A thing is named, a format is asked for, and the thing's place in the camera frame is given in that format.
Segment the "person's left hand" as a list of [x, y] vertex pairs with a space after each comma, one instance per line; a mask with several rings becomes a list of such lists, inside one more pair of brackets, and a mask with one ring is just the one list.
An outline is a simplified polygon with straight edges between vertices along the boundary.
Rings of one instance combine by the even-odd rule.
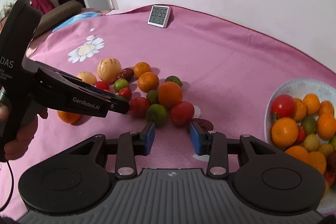
[[[38, 114], [42, 119], [48, 118], [47, 108], [42, 108]], [[1, 121], [4, 121], [9, 116], [9, 109], [1, 103]], [[38, 117], [29, 124], [21, 127], [17, 132], [15, 140], [7, 143], [4, 147], [6, 160], [17, 160], [21, 158], [28, 150], [29, 144], [34, 139], [35, 133], [38, 129]]]

